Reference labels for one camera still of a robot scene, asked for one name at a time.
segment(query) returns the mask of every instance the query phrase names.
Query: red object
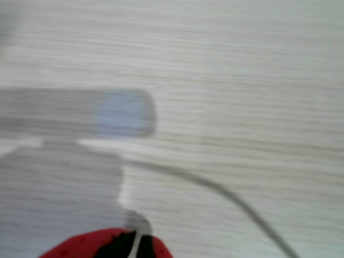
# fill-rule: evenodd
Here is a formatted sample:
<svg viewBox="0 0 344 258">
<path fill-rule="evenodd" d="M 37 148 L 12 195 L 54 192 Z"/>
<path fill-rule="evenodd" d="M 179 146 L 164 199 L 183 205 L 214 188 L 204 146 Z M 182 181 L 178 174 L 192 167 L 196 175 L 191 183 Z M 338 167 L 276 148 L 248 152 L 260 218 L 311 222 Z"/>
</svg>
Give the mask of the red object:
<svg viewBox="0 0 344 258">
<path fill-rule="evenodd" d="M 46 252 L 39 258 L 94 258 L 94 257 L 103 257 L 102 255 L 99 256 L 99 250 L 108 248 L 112 243 L 116 241 L 116 239 L 120 239 L 124 235 L 130 235 L 132 232 L 125 230 L 123 228 L 109 228 L 106 230 L 99 230 L 94 231 L 82 235 L 74 236 L 58 246 L 54 247 L 50 251 Z M 173 258 L 170 254 L 169 250 L 166 248 L 164 243 L 157 237 L 154 236 L 143 236 L 142 239 L 145 241 L 141 241 L 140 247 L 138 250 L 137 257 L 146 257 L 146 258 Z M 113 258 L 126 258 L 127 255 L 123 256 L 124 252 L 120 252 L 121 255 L 109 257 Z"/>
<path fill-rule="evenodd" d="M 165 244 L 157 237 L 153 237 L 153 250 L 156 258 L 173 258 Z"/>
</svg>

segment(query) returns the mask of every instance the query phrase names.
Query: light blue patch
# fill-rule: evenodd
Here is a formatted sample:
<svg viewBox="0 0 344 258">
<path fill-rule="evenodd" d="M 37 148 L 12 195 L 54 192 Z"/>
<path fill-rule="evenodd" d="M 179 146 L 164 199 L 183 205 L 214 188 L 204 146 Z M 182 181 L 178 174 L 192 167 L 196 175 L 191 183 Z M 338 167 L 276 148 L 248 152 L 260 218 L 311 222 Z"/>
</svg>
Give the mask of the light blue patch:
<svg viewBox="0 0 344 258">
<path fill-rule="evenodd" d="M 137 137 L 146 127 L 146 99 L 135 92 L 107 95 L 96 106 L 97 132 L 103 137 Z"/>
</svg>

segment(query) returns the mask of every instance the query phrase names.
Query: red fabric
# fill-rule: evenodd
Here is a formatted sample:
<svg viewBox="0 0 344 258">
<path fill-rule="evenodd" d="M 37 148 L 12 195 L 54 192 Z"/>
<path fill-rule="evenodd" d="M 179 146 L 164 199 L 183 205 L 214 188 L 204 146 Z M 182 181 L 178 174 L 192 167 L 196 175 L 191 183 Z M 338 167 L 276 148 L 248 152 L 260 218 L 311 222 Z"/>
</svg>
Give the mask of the red fabric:
<svg viewBox="0 0 344 258">
<path fill-rule="evenodd" d="M 123 228 L 109 228 L 74 236 L 39 258 L 93 258 L 96 252 L 112 240 L 112 236 L 128 233 Z"/>
<path fill-rule="evenodd" d="M 157 237 L 153 237 L 153 248 L 156 258 L 173 258 L 165 244 Z"/>
</svg>

